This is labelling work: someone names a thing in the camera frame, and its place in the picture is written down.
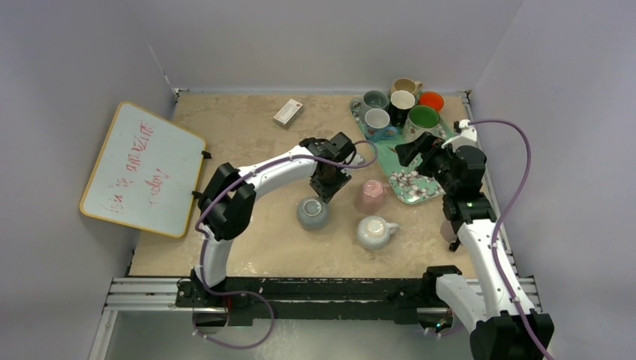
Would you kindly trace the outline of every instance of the orange cup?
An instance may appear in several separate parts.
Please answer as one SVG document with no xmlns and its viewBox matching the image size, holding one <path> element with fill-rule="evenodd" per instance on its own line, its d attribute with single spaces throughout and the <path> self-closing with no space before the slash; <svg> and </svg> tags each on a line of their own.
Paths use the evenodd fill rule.
<svg viewBox="0 0 636 360">
<path fill-rule="evenodd" d="M 418 104 L 432 107 L 438 113 L 444 107 L 444 99 L 442 95 L 432 91 L 424 91 L 419 96 Z"/>
</svg>

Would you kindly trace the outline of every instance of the whiteboard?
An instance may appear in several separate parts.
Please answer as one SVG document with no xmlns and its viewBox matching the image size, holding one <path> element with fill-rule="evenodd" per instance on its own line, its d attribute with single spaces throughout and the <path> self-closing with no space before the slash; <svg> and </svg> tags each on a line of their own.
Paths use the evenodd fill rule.
<svg viewBox="0 0 636 360">
<path fill-rule="evenodd" d="M 80 211 L 172 237 L 185 234 L 206 142 L 133 103 L 120 103 Z"/>
</svg>

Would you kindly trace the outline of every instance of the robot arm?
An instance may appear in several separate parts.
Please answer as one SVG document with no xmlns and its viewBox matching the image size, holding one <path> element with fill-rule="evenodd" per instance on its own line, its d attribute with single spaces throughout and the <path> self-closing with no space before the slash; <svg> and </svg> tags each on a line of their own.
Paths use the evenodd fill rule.
<svg viewBox="0 0 636 360">
<path fill-rule="evenodd" d="M 297 180 L 310 178 L 310 186 L 326 203 L 350 179 L 348 169 L 312 160 L 322 158 L 337 163 L 347 161 L 359 164 L 362 157 L 354 152 L 355 146 L 343 133 L 330 140 L 305 139 L 288 152 L 252 166 L 235 169 L 225 163 L 217 169 L 208 186 L 199 198 L 198 206 L 203 212 L 214 198 L 225 188 L 249 173 L 249 178 L 235 187 L 234 194 L 224 196 L 205 217 L 202 225 L 208 233 L 203 267 L 195 269 L 199 279 L 205 278 L 209 287 L 219 284 L 226 277 L 227 259 L 236 236 L 250 223 L 254 203 L 263 195 Z"/>
<path fill-rule="evenodd" d="M 545 347 L 554 325 L 550 315 L 537 313 L 521 288 L 499 236 L 496 241 L 491 238 L 497 216 L 481 192 L 486 156 L 476 148 L 475 128 L 463 120 L 455 124 L 455 130 L 460 135 L 447 141 L 424 133 L 414 142 L 395 147 L 402 166 L 421 155 L 418 173 L 435 178 L 446 192 L 442 198 L 444 215 L 470 255 L 484 299 L 468 287 L 455 267 L 429 268 L 424 275 L 428 292 L 452 308 L 469 330 L 475 359 L 542 359 L 514 302 Z M 514 295 L 507 290 L 503 276 Z"/>
</svg>

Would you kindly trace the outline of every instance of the green cup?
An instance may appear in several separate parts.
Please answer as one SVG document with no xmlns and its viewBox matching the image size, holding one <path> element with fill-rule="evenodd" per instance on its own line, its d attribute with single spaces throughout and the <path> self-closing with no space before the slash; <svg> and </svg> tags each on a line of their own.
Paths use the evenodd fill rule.
<svg viewBox="0 0 636 360">
<path fill-rule="evenodd" d="M 418 105 L 409 111 L 409 117 L 404 123 L 402 137 L 407 143 L 412 142 L 425 131 L 432 130 L 440 123 L 440 114 L 430 106 Z"/>
</svg>

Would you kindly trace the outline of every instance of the gray-blue cup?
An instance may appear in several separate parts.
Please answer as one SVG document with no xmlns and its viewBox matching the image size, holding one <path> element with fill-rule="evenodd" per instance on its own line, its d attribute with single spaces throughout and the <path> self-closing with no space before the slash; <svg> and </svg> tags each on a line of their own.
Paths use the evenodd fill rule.
<svg viewBox="0 0 636 360">
<path fill-rule="evenodd" d="M 329 208 L 327 203 L 315 196 L 305 197 L 296 208 L 296 218 L 307 231 L 322 229 L 327 224 Z"/>
<path fill-rule="evenodd" d="M 349 102 L 349 110 L 353 115 L 357 114 L 361 122 L 365 120 L 367 111 L 371 109 L 386 110 L 388 106 L 389 97 L 377 90 L 367 91 L 362 98 L 354 97 Z"/>
</svg>

